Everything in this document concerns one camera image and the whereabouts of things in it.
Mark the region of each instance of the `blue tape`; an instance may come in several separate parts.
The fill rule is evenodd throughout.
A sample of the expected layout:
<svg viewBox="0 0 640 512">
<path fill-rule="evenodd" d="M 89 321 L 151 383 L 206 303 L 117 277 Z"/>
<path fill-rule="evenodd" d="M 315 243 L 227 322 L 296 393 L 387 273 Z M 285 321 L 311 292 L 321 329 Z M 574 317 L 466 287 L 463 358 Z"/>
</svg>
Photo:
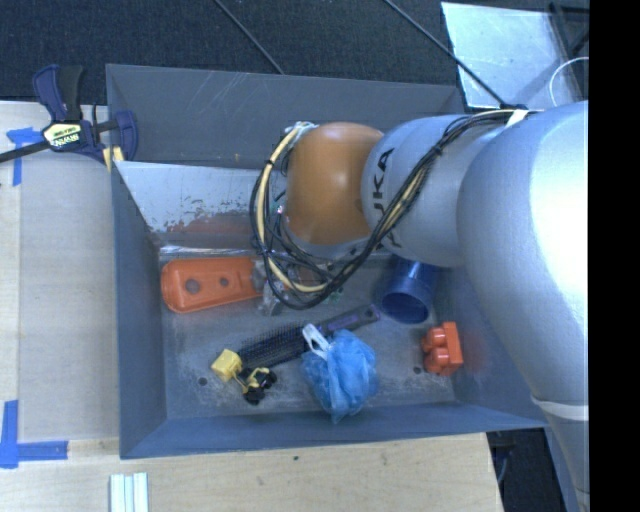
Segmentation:
<svg viewBox="0 0 640 512">
<path fill-rule="evenodd" d="M 4 403 L 0 437 L 0 468 L 15 469 L 21 461 L 65 460 L 68 444 L 68 441 L 18 443 L 18 401 Z"/>
<path fill-rule="evenodd" d="M 17 130 L 9 130 L 7 132 L 9 140 L 16 145 L 16 149 L 20 149 L 25 144 L 33 144 L 44 140 L 42 134 L 33 128 L 19 128 Z M 22 182 L 22 158 L 16 158 L 13 162 L 13 186 L 20 185 Z"/>
</svg>

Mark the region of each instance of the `blue clamp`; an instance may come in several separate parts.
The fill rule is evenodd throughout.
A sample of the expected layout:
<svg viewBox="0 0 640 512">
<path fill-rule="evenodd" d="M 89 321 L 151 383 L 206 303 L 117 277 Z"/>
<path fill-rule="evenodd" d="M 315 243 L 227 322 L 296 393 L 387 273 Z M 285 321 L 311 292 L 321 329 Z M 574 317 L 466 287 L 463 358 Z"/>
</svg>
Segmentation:
<svg viewBox="0 0 640 512">
<path fill-rule="evenodd" d="M 2 436 L 0 437 L 0 468 L 15 469 L 21 461 L 65 460 L 67 441 L 18 443 L 18 401 L 4 403 Z"/>
<path fill-rule="evenodd" d="M 124 157 L 127 160 L 133 159 L 138 148 L 138 130 L 133 112 L 118 111 L 115 122 L 101 125 L 92 125 L 89 121 L 83 120 L 78 102 L 81 75 L 80 66 L 61 68 L 57 64 L 51 64 L 33 77 L 33 89 L 38 101 L 51 116 L 51 124 L 42 130 L 50 149 L 78 153 L 105 163 L 105 145 L 100 142 L 100 131 L 117 128 L 120 134 L 119 145 Z"/>
</svg>

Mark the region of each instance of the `bin floor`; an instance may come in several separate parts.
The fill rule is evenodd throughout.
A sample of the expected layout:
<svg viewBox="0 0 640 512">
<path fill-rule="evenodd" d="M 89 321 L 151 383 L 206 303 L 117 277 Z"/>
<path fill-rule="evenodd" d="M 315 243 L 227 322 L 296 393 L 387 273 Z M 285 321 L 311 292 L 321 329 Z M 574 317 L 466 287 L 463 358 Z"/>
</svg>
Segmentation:
<svg viewBox="0 0 640 512">
<path fill-rule="evenodd" d="M 276 327 L 319 322 L 372 303 L 383 285 L 385 264 L 385 260 L 367 263 L 346 283 L 339 300 L 305 311 L 284 308 L 277 316 L 265 316 L 258 310 L 260 298 L 184 314 L 174 313 L 163 304 L 169 416 L 207 417 L 319 410 L 320 406 L 300 371 L 300 359 L 274 368 L 278 381 L 257 406 L 243 399 L 237 382 L 223 383 L 210 365 L 223 349 L 238 350 L 247 340 L 260 338 Z M 377 358 L 379 389 L 366 407 L 454 400 L 450 378 L 429 374 L 422 367 L 420 337 L 435 323 L 433 311 L 424 323 L 418 325 L 401 324 L 383 314 L 379 321 L 354 331 L 373 348 Z"/>
</svg>

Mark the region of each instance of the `wooden table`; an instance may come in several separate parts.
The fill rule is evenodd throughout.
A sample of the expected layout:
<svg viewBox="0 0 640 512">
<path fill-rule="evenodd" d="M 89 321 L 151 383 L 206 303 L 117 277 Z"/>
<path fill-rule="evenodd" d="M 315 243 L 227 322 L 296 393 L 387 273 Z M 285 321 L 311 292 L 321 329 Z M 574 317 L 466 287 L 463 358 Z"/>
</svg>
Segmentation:
<svg viewBox="0 0 640 512">
<path fill-rule="evenodd" d="M 46 111 L 37 104 L 0 102 L 0 152 L 13 149 L 4 135 L 8 129 L 25 126 L 40 129 L 47 121 Z M 33 160 L 29 165 L 33 168 L 37 163 L 55 168 L 61 162 L 60 157 L 46 152 L 30 157 Z M 72 157 L 67 157 L 71 158 L 70 162 L 83 161 L 83 157 Z M 21 250 L 25 245 L 20 223 L 25 206 L 21 204 L 24 183 L 13 186 L 12 178 L 12 163 L 0 164 L 2 402 L 21 399 L 29 393 L 33 395 L 33 390 L 28 389 L 32 381 L 21 379 L 20 372 L 25 372 L 25 362 L 32 360 L 32 353 L 27 351 L 39 351 L 46 358 L 45 347 L 49 342 L 38 339 L 37 343 L 42 344 L 40 348 L 32 341 L 29 347 L 21 346 L 29 340 L 29 332 L 25 332 L 21 323 L 20 307 L 21 282 L 24 281 Z M 81 246 L 82 240 L 75 240 L 75 243 Z M 30 265 L 33 265 L 33 255 L 29 256 Z M 83 353 L 87 364 L 95 364 L 97 356 L 90 345 L 87 347 Z M 38 385 L 43 389 L 55 387 L 55 379 L 60 378 L 63 371 L 52 362 L 50 371 L 40 373 Z M 99 413 L 104 412 L 100 410 L 101 403 L 111 404 L 114 401 L 111 398 L 111 401 L 96 400 L 87 393 L 86 403 L 76 405 L 78 411 L 87 411 L 90 426 L 91 421 L 99 426 Z M 74 432 L 71 423 L 82 420 L 83 414 L 78 412 L 74 418 L 69 417 L 70 432 Z M 123 461 L 118 456 L 117 435 L 101 436 L 100 428 L 95 425 L 92 428 L 98 433 L 96 435 L 91 435 L 89 428 L 85 429 L 84 435 L 77 436 L 78 439 L 74 435 L 63 437 L 69 441 L 67 460 L 23 461 L 17 469 L 0 469 L 0 509 L 4 512 L 106 511 L 109 509 L 110 475 L 146 472 L 152 512 L 503 511 L 483 433 Z M 54 426 L 57 430 L 62 429 L 58 424 Z"/>
</svg>

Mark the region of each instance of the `black cable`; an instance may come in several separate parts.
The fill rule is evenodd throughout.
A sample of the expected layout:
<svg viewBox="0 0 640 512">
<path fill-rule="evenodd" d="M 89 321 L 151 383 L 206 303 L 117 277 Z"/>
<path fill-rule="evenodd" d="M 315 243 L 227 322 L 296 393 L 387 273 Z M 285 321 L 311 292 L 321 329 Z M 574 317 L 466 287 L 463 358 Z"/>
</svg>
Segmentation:
<svg viewBox="0 0 640 512">
<path fill-rule="evenodd" d="M 344 282 L 351 277 L 355 273 L 356 270 L 364 263 L 364 261 L 369 257 L 369 255 L 377 249 L 377 247 L 381 244 L 381 242 L 387 237 L 387 235 L 395 228 L 395 226 L 404 218 L 404 216 L 409 212 L 411 206 L 415 202 L 415 199 L 419 196 L 422 185 L 426 181 L 435 160 L 441 155 L 442 149 L 457 139 L 460 135 L 462 135 L 466 130 L 473 126 L 477 126 L 478 124 L 485 124 L 490 122 L 495 122 L 496 120 L 506 121 L 508 117 L 505 116 L 505 113 L 499 113 L 498 115 L 486 116 L 482 119 L 477 118 L 468 118 L 464 123 L 460 126 L 457 126 L 455 130 L 452 130 L 450 133 L 446 133 L 440 139 L 440 141 L 430 148 L 425 156 L 423 156 L 420 161 L 414 166 L 412 172 L 409 174 L 407 179 L 405 179 L 402 187 L 398 190 L 394 198 L 391 200 L 389 205 L 386 208 L 386 213 L 380 219 L 376 227 L 374 228 L 369 241 L 364 248 L 364 250 L 356 257 L 354 260 L 349 262 L 339 273 L 335 283 L 329 288 L 335 290 L 335 288 L 340 287 L 344 284 Z M 408 199 L 403 199 L 404 193 L 407 190 L 407 187 L 412 183 L 417 183 L 414 191 Z M 402 209 L 398 217 L 393 221 L 392 224 L 388 224 L 389 218 L 392 213 L 395 212 L 396 207 L 401 203 Z"/>
<path fill-rule="evenodd" d="M 242 32 L 244 32 L 244 35 L 247 36 L 254 45 L 256 45 L 258 50 L 262 52 L 262 55 L 264 55 L 267 58 L 267 60 L 271 63 L 271 65 L 278 71 L 278 73 L 280 73 L 281 75 L 285 75 L 286 73 L 282 70 L 282 68 L 278 65 L 278 63 L 273 59 L 273 57 L 271 57 L 269 52 L 262 47 L 262 45 L 258 42 L 258 40 L 255 37 L 253 37 L 251 32 L 249 32 L 249 30 L 247 30 L 247 28 L 242 23 L 240 23 L 240 20 L 236 18 L 233 15 L 233 13 L 229 9 L 227 9 L 226 6 L 220 0 L 213 0 L 213 1 L 216 3 L 218 7 L 220 7 L 220 9 L 222 9 L 222 11 L 229 17 L 229 19 L 233 21 L 236 24 L 236 26 L 240 30 L 242 30 Z"/>
<path fill-rule="evenodd" d="M 276 220 L 274 222 L 273 227 L 265 225 L 269 231 L 273 231 L 275 239 L 278 241 L 280 246 L 284 248 L 284 250 L 291 256 L 291 258 L 287 258 L 282 254 L 273 253 L 274 258 L 280 258 L 284 261 L 288 261 L 289 263 L 298 263 L 301 266 L 309 268 L 314 272 L 320 274 L 326 281 L 329 281 L 331 278 L 331 274 L 324 269 L 321 269 L 316 264 L 316 259 L 314 259 L 310 254 L 305 253 L 301 248 L 293 243 L 289 243 L 285 236 L 282 235 L 282 231 L 280 230 L 280 219 L 282 215 L 278 214 Z"/>
<path fill-rule="evenodd" d="M 431 42 L 434 43 L 440 50 L 442 50 L 449 57 L 451 57 L 458 66 L 464 69 L 465 72 L 471 78 L 473 78 L 485 91 L 487 91 L 491 96 L 493 96 L 493 98 L 500 104 L 500 108 L 505 108 L 509 106 L 509 104 L 506 101 L 504 101 L 500 96 L 498 96 L 498 94 L 493 89 L 491 89 L 491 87 L 489 87 L 486 83 L 484 83 L 484 81 L 482 81 L 482 79 L 478 77 L 478 75 L 476 75 L 473 71 L 471 71 L 464 62 L 458 59 L 458 57 L 456 57 L 452 52 L 450 52 L 445 45 L 443 45 L 440 41 L 438 41 L 430 32 L 428 32 L 426 29 L 420 26 L 418 22 L 416 22 L 411 16 L 409 16 L 406 12 L 400 9 L 400 7 L 394 4 L 391 0 L 382 0 L 382 1 L 386 3 L 389 7 L 391 7 L 394 11 L 396 11 L 405 20 L 411 23 L 411 25 L 413 25 L 413 27 L 415 27 L 420 33 L 422 33 L 427 38 L 429 38 L 429 40 L 431 40 Z"/>
<path fill-rule="evenodd" d="M 287 299 L 287 297 L 284 296 L 284 294 L 278 289 L 278 287 L 276 286 L 276 276 L 273 273 L 273 270 L 271 269 L 270 266 L 270 261 L 273 261 L 274 264 L 276 264 L 280 270 L 284 273 L 287 274 L 285 269 L 282 269 L 282 267 L 280 265 L 277 264 L 277 261 L 275 260 L 275 258 L 272 258 L 272 249 L 267 247 L 265 245 L 265 243 L 260 239 L 260 237 L 258 236 L 258 226 L 256 223 L 256 209 L 255 209 L 255 202 L 256 202 L 256 197 L 258 195 L 258 189 L 260 188 L 260 182 L 262 181 L 262 177 L 264 175 L 264 173 L 266 172 L 266 167 L 262 170 L 262 172 L 260 173 L 260 176 L 258 176 L 258 179 L 256 180 L 253 189 L 251 191 L 251 198 L 249 201 L 249 220 L 251 223 L 251 229 L 254 233 L 254 241 L 255 244 L 258 246 L 257 247 L 257 252 L 260 256 L 262 256 L 262 259 L 264 261 L 264 268 L 265 268 L 265 273 L 267 276 L 267 283 L 269 284 L 269 287 L 271 288 L 271 291 L 273 292 L 273 294 L 286 306 L 290 307 L 291 309 L 295 309 L 295 310 L 304 310 L 304 309 L 308 309 L 310 307 L 313 307 L 317 304 L 319 304 L 320 302 L 322 302 L 322 300 L 324 300 L 324 298 L 322 298 L 321 300 L 317 300 L 318 297 L 316 297 L 316 299 L 313 299 L 312 301 L 310 301 L 309 305 L 307 305 L 307 303 L 305 304 L 296 304 L 291 302 L 290 300 Z"/>
</svg>

